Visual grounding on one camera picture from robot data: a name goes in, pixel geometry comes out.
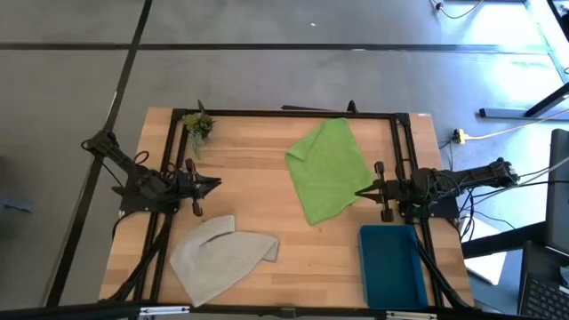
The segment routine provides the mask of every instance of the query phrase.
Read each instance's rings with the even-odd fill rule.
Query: computer monitor
[[[551,133],[549,166],[569,157],[569,132],[556,129]],[[549,181],[569,180],[569,163],[549,173]],[[548,185],[546,209],[547,246],[569,254],[569,183]]]

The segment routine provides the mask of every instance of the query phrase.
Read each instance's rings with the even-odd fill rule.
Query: wooden table
[[[138,150],[147,150],[146,166],[159,169],[171,108],[150,108]],[[440,168],[435,131],[429,115],[410,115],[419,167]],[[310,226],[285,165],[285,151],[323,118],[216,116],[212,135],[200,157],[186,150],[200,173],[221,177],[222,185],[202,201],[204,217],[194,216],[184,201],[174,216],[159,301],[190,303],[169,263],[176,244],[192,228],[212,217],[234,214],[236,229],[275,236],[280,241],[278,260],[262,261],[245,279],[210,301],[215,305],[366,308],[360,278],[357,233],[363,225],[380,225],[381,206],[359,199],[336,218]],[[349,119],[365,161],[373,170],[383,161],[386,180],[395,176],[395,156],[389,121]],[[178,146],[181,124],[174,146]],[[403,221],[397,213],[397,224]],[[100,297],[107,298],[129,276],[140,259],[148,214],[134,214],[121,222],[108,258]],[[449,283],[473,304],[461,243],[448,221],[431,219],[437,265]],[[148,297],[154,266],[149,268],[144,297]],[[423,266],[429,302],[433,304],[429,274]]]

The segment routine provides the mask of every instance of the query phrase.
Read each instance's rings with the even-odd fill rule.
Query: concrete floor
[[[0,0],[0,42],[130,42],[142,3]],[[469,5],[449,2],[446,8],[462,12]],[[142,41],[543,44],[521,4],[483,4],[463,20],[448,20],[435,15],[427,0],[155,2]],[[30,200],[35,207],[31,215],[0,216],[0,309],[42,304],[90,162],[79,143],[104,123],[124,56],[0,52],[0,194]],[[545,51],[139,52],[115,131],[121,147],[133,154],[150,106],[193,108],[200,99],[207,108],[293,104],[343,109],[355,100],[365,111],[430,113],[443,141],[454,128],[482,135],[516,125],[481,120],[475,113],[483,107],[527,108],[560,85]],[[539,124],[454,148],[454,169],[487,164],[498,156],[519,172],[546,167],[555,128],[569,130],[569,125]],[[97,300],[118,206],[112,185],[103,172],[65,304]],[[545,187],[521,188],[477,210],[521,227],[544,219],[545,198]]]

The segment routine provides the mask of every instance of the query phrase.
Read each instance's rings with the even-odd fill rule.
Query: yellow cable
[[[569,112],[569,109],[566,109],[566,110],[557,112],[555,115],[548,116],[548,117],[544,117],[543,119],[540,119],[540,120],[538,120],[538,121],[534,121],[534,122],[529,123],[529,124],[522,124],[522,125],[519,125],[519,126],[515,126],[515,127],[513,127],[513,128],[509,128],[509,129],[502,130],[502,131],[499,131],[499,132],[489,133],[489,134],[486,134],[486,135],[483,135],[483,136],[480,136],[480,137],[472,137],[472,136],[469,136],[468,134],[465,133],[465,134],[464,134],[464,140],[482,140],[482,139],[490,138],[490,137],[493,137],[493,136],[497,136],[497,135],[499,135],[499,134],[503,134],[503,133],[506,133],[506,132],[511,132],[511,131],[514,131],[514,130],[517,130],[517,129],[524,128],[524,127],[526,127],[526,126],[528,126],[528,125],[542,123],[542,122],[544,122],[544,121],[550,120],[551,118],[554,118],[554,117],[556,117],[556,116],[562,115],[562,114],[564,114],[565,112]]]
[[[453,17],[452,15],[448,14],[448,13],[445,11],[445,8],[443,7],[443,4],[442,4],[442,3],[438,3],[436,0],[430,0],[430,2],[435,6],[435,9],[437,9],[437,5],[438,5],[438,4],[441,4],[440,9],[437,9],[437,10],[440,10],[440,11],[441,11],[445,16],[447,16],[448,18],[450,18],[450,19],[460,19],[460,18],[464,17],[465,15],[467,15],[467,14],[473,12],[474,9],[476,9],[481,3],[484,2],[484,0],[478,1],[476,4],[474,4],[474,6],[473,6],[472,8],[470,8],[470,10],[468,10],[467,12],[464,12],[463,14],[461,14],[461,15],[459,15],[459,16],[456,16],[456,17]]]

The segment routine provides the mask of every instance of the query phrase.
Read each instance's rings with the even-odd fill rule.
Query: blue tray
[[[363,226],[359,256],[370,308],[427,308],[417,236],[412,226]]]

